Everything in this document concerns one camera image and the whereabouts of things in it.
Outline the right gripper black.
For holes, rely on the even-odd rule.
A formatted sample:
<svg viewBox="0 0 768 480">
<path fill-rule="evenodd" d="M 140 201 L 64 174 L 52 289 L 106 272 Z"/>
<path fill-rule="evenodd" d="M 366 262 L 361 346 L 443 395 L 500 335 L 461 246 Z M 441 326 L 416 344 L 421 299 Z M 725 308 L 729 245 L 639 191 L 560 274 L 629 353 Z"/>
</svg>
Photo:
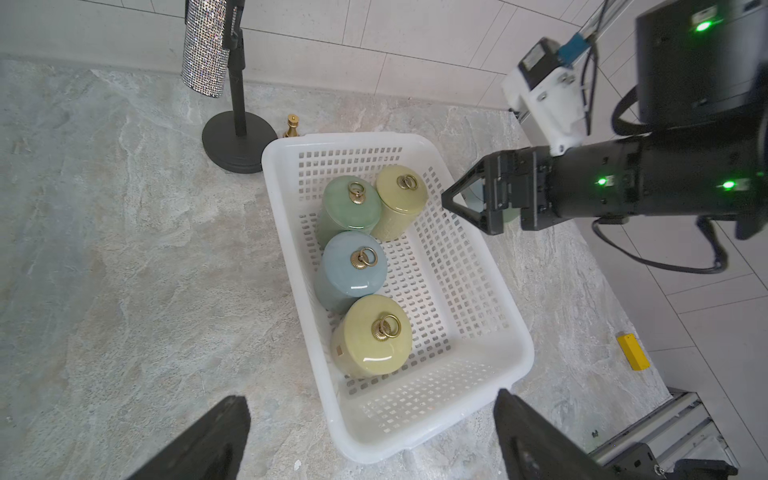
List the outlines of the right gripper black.
<svg viewBox="0 0 768 480">
<path fill-rule="evenodd" d="M 503 150 L 480 159 L 441 195 L 442 206 L 487 235 L 504 231 L 503 212 L 519 210 L 521 228 L 540 231 L 564 222 L 550 198 L 554 161 L 547 147 Z M 477 212 L 456 203 L 457 195 L 487 208 Z"/>
</svg>

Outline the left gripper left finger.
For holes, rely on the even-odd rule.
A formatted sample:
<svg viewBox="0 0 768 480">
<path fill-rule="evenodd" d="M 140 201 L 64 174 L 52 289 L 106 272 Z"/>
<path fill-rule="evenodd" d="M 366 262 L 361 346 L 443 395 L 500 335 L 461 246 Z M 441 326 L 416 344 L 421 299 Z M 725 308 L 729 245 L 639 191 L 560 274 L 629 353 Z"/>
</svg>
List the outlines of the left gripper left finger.
<svg viewBox="0 0 768 480">
<path fill-rule="evenodd" d="M 250 426 L 246 398 L 227 396 L 130 477 L 235 479 Z"/>
</svg>

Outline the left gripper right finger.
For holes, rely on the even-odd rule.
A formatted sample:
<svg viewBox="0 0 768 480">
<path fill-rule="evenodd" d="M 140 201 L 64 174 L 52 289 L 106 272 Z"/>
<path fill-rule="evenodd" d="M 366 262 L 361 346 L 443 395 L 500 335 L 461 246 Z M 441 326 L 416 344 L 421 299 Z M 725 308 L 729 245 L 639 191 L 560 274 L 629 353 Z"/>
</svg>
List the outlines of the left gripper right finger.
<svg viewBox="0 0 768 480">
<path fill-rule="evenodd" d="M 510 479 L 614 479 L 521 397 L 498 391 L 496 433 Z"/>
</svg>

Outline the yellow tea canister back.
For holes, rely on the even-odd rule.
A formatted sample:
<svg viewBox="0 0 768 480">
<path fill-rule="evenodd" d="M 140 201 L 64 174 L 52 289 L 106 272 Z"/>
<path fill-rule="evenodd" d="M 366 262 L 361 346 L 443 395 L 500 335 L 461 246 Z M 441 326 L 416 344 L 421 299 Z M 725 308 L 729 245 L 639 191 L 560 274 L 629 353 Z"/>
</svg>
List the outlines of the yellow tea canister back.
<svg viewBox="0 0 768 480">
<path fill-rule="evenodd" d="M 371 235 L 380 242 L 396 240 L 425 208 L 429 198 L 427 187 L 415 171 L 402 165 L 384 167 L 375 187 L 382 211 Z"/>
</svg>

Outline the white plastic perforated basket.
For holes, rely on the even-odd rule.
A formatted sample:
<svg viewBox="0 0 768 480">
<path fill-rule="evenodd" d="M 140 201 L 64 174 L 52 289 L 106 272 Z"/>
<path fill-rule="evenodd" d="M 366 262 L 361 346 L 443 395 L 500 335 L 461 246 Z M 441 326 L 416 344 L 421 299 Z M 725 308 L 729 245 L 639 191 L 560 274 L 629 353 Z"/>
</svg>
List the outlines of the white plastic perforated basket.
<svg viewBox="0 0 768 480">
<path fill-rule="evenodd" d="M 338 318 L 314 293 L 316 224 L 332 179 L 373 181 L 388 165 L 414 170 L 429 192 L 415 222 L 383 246 L 381 292 L 404 308 L 414 348 L 400 371 L 357 381 L 333 364 Z M 374 464 L 413 449 L 530 372 L 534 344 L 496 257 L 480 231 L 442 207 L 453 177 L 432 142 L 394 132 L 311 134 L 270 143 L 262 166 L 330 435 L 346 458 Z"/>
</svg>

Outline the blue tea canister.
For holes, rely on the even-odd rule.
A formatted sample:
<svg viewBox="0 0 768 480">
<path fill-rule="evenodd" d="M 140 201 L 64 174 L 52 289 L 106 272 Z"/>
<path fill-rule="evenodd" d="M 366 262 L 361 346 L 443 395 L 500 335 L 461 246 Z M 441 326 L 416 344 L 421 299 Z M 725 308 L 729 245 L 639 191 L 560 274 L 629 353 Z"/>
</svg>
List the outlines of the blue tea canister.
<svg viewBox="0 0 768 480">
<path fill-rule="evenodd" d="M 380 243 L 371 235 L 345 231 L 323 251 L 315 295 L 326 310 L 344 314 L 359 298 L 379 291 L 387 273 L 388 259 Z"/>
</svg>

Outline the yellow-green tea canister front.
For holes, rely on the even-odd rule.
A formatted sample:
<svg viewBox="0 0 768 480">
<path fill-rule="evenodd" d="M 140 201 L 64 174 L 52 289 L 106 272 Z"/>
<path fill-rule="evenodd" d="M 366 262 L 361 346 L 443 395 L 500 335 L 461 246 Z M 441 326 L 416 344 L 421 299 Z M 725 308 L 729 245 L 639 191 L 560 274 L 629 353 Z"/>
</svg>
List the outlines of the yellow-green tea canister front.
<svg viewBox="0 0 768 480">
<path fill-rule="evenodd" d="M 388 375 L 408 360 L 412 326 L 393 299 L 372 294 L 358 299 L 334 330 L 331 359 L 352 379 Z"/>
</svg>

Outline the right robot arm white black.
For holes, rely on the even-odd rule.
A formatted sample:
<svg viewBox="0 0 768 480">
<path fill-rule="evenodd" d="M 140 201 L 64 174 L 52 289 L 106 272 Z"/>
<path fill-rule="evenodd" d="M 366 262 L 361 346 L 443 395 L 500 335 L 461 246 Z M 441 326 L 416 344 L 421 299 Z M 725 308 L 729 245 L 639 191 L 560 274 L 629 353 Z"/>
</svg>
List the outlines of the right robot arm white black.
<svg viewBox="0 0 768 480">
<path fill-rule="evenodd" d="M 668 1 L 635 24 L 637 84 L 612 115 L 615 139 L 552 155 L 480 159 L 443 207 L 489 235 L 503 213 L 538 231 L 576 218 L 704 216 L 747 240 L 767 222 L 767 5 Z"/>
</svg>

